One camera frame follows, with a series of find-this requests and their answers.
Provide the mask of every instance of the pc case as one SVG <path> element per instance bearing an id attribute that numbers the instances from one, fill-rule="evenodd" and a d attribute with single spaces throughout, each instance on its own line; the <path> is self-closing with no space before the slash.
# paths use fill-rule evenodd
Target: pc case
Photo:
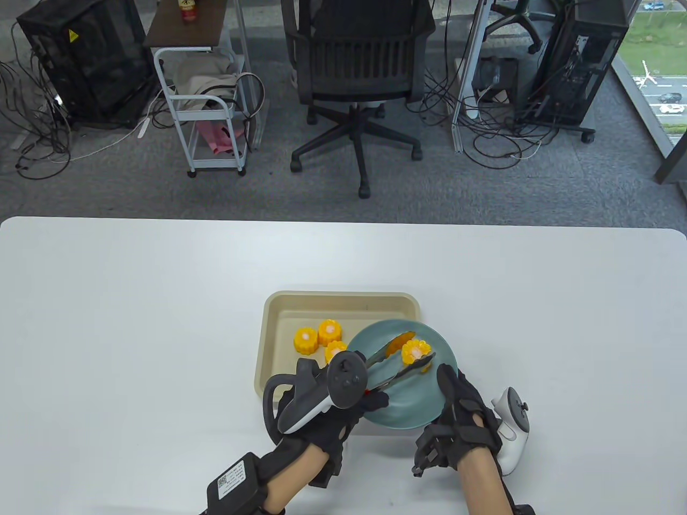
<path id="1" fill-rule="evenodd" d="M 569 3 L 532 86 L 528 123 L 580 126 L 629 27 L 623 0 Z"/>
<path id="2" fill-rule="evenodd" d="M 70 122 L 136 125 L 154 74 L 133 0 L 44 0 L 17 21 Z"/>

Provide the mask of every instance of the window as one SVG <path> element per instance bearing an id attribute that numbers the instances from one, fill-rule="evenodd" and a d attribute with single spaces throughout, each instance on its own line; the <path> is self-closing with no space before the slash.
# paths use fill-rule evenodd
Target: window
<path id="1" fill-rule="evenodd" d="M 667 155 L 687 129 L 687 0 L 642 0 L 631 9 L 614 68 Z"/>

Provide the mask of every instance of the red bottle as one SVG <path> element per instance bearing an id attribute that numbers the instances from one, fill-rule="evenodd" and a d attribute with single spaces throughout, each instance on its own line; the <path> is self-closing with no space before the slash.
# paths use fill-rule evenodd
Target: red bottle
<path id="1" fill-rule="evenodd" d="M 181 8 L 181 18 L 187 23 L 196 21 L 198 17 L 198 6 L 196 0 L 179 0 L 179 7 Z"/>

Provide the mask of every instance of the label sticker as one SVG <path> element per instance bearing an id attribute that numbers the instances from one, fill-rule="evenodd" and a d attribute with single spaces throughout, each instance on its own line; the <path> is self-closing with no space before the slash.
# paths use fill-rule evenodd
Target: label sticker
<path id="1" fill-rule="evenodd" d="M 220 499 L 246 480 L 246 465 L 240 461 L 217 480 L 217 492 Z"/>

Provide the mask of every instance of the rolling cart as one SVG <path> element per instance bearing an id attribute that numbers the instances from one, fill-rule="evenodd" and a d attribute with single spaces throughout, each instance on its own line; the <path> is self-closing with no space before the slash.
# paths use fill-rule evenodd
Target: rolling cart
<path id="1" fill-rule="evenodd" d="M 267 122 L 269 100 L 263 97 L 260 112 L 251 119 L 251 134 L 248 136 L 250 142 L 248 142 L 246 135 L 236 135 L 235 125 L 232 124 L 232 122 L 240 124 L 241 120 L 249 115 L 248 111 L 241 112 L 234 103 L 225 102 L 216 95 L 178 95 L 172 87 L 168 86 L 164 77 L 163 56 L 172 55 L 170 52 L 219 51 L 228 57 L 232 63 L 228 73 L 251 71 L 241 0 L 233 0 L 241 42 L 241 54 L 234 52 L 229 39 L 229 25 L 225 20 L 228 4 L 229 0 L 202 0 L 199 4 L 198 19 L 193 23 L 184 23 L 181 19 L 178 1 L 161 0 L 144 43 L 144 46 L 148 48 L 157 49 L 154 53 L 153 64 L 174 120 L 174 127 L 177 129 L 184 155 L 188 161 L 189 177 L 195 177 L 198 169 L 218 168 L 236 168 L 239 175 L 245 175 L 249 143 L 252 150 L 259 148 L 264 133 L 264 125 Z M 234 88 L 233 100 L 238 100 L 240 108 L 244 110 L 257 108 L 258 96 L 255 85 L 254 80 L 247 81 L 248 99 L 244 94 L 242 81 L 239 81 Z M 184 108 L 189 100 L 214 101 L 216 104 L 214 108 L 198 111 Z M 226 133 L 231 139 L 233 153 L 222 152 L 214 155 L 212 150 L 205 145 L 198 130 L 197 124 L 201 121 L 226 124 Z M 181 128 L 181 125 L 186 122 L 192 124 L 188 137 L 185 136 Z"/>
<path id="2" fill-rule="evenodd" d="M 164 54 L 168 52 L 211 52 L 211 47 L 167 47 L 158 49 L 155 52 L 155 70 L 160 79 L 162 91 L 167 100 L 170 113 L 174 120 L 174 127 L 177 129 L 181 146 L 183 147 L 184 155 L 188 161 L 188 176 L 195 177 L 199 168 L 236 168 L 238 174 L 246 175 L 246 156 L 248 153 L 248 141 L 246 135 L 240 137 L 236 136 L 233 121 L 242 119 L 248 116 L 247 111 L 236 111 L 236 105 L 233 103 L 226 103 L 222 98 L 215 95 L 177 95 L 176 92 L 167 85 L 164 73 L 161 66 L 161 61 Z M 242 73 L 245 67 L 245 57 L 242 54 L 232 54 L 230 57 L 232 65 L 229 68 L 229 73 Z M 234 88 L 233 100 L 237 100 L 240 96 L 239 103 L 243 109 L 247 109 L 246 97 L 243 91 L 243 84 L 239 82 Z M 185 104 L 190 100 L 205 100 L 214 101 L 217 107 L 214 109 L 186 109 Z M 198 138 L 200 132 L 197 127 L 197 122 L 200 121 L 216 121 L 226 124 L 229 138 L 232 141 L 233 153 L 221 152 L 215 156 L 209 148 L 199 148 Z M 184 135 L 181 124 L 189 122 L 192 124 L 191 132 L 188 139 Z"/>

